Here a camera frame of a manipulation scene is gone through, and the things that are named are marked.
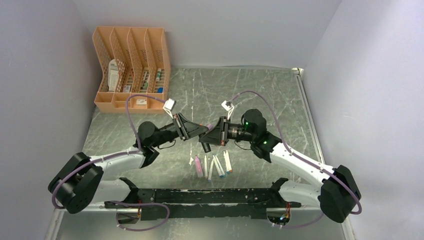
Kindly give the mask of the purple pink highlighter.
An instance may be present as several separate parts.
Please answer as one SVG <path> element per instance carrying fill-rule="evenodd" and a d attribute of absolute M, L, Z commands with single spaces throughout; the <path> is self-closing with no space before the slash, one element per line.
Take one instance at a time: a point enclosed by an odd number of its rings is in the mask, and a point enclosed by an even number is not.
<path fill-rule="evenodd" d="M 196 166 L 197 176 L 199 178 L 203 178 L 204 177 L 204 173 L 203 173 L 202 164 L 201 164 L 201 161 L 200 161 L 200 159 L 199 159 L 199 157 L 197 155 L 194 158 L 194 162 L 195 162 L 195 166 Z"/>

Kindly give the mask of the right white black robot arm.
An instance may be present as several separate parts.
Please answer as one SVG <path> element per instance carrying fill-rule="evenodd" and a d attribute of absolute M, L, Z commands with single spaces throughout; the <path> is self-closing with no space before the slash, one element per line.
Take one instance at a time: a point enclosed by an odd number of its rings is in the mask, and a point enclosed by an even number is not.
<path fill-rule="evenodd" d="M 287 202 L 319 207 L 336 223 L 343 223 L 359 205 L 361 193 L 349 168 L 333 167 L 313 160 L 283 143 L 270 133 L 267 121 L 258 109 L 247 110 L 240 124 L 221 116 L 217 124 L 199 138 L 202 144 L 225 146 L 229 140 L 246 141 L 250 150 L 271 164 L 283 166 L 296 173 L 307 184 L 285 181 L 270 193 L 270 202 L 282 207 Z"/>

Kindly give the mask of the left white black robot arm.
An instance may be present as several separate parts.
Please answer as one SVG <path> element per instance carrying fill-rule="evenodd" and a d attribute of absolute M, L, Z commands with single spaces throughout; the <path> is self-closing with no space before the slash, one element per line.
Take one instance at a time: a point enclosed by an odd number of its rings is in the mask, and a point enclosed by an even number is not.
<path fill-rule="evenodd" d="M 52 203 L 70 214 L 99 202 L 119 201 L 124 207 L 132 208 L 139 200 L 138 188 L 117 175 L 151 165 L 159 156 L 161 145 L 176 139 L 202 137 L 211 128 L 211 124 L 195 123 L 178 113 L 170 124 L 161 128 L 151 121 L 142 122 L 135 134 L 135 144 L 125 150 L 101 156 L 78 152 L 49 183 Z"/>

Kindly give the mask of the white pen blue cap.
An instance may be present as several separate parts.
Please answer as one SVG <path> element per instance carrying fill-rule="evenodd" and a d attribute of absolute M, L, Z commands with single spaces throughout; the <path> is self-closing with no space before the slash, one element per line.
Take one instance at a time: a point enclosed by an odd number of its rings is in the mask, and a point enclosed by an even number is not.
<path fill-rule="evenodd" d="M 224 162 L 225 162 L 225 171 L 226 171 L 226 174 L 228 175 L 231 173 L 231 171 L 228 164 L 228 155 L 226 150 L 223 152 L 223 156 L 224 156 Z"/>

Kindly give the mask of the black orange highlighter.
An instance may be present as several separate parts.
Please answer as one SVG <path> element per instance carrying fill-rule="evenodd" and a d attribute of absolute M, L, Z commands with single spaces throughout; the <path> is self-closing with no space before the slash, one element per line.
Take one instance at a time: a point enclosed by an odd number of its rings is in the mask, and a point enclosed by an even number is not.
<path fill-rule="evenodd" d="M 205 153 L 211 152 L 211 146 L 209 143 L 202 142 L 201 145 Z"/>

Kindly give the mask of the white pen orange cap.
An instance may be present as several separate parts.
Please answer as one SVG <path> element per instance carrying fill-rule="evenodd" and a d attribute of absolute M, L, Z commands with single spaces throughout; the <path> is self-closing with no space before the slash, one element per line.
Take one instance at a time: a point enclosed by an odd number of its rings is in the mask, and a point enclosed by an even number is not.
<path fill-rule="evenodd" d="M 232 169 L 232 165 L 231 165 L 231 159 L 230 159 L 229 151 L 226 150 L 226 153 L 227 153 L 227 157 L 228 157 L 229 169 L 230 169 L 230 172 L 232 173 L 233 172 L 233 169 Z"/>

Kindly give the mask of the white pen grey cap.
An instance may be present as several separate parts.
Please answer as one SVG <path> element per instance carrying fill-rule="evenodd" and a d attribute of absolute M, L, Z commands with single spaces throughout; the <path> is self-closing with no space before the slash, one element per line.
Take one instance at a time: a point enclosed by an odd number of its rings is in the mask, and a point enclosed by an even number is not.
<path fill-rule="evenodd" d="M 207 176 L 208 182 L 212 181 L 213 169 L 214 169 L 214 160 L 211 159 L 209 163 L 208 176 Z"/>

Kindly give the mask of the white pen green cap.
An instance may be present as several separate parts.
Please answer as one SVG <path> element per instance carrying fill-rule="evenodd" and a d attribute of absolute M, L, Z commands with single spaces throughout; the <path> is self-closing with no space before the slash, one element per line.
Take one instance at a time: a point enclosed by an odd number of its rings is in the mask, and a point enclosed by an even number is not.
<path fill-rule="evenodd" d="M 216 155 L 213 155 L 213 160 L 214 160 L 215 167 L 216 167 L 216 169 L 218 171 L 219 177 L 220 178 L 223 178 L 224 177 L 224 174 L 221 171 L 221 168 L 220 168 L 220 165 L 218 163 L 218 159 L 217 159 Z"/>

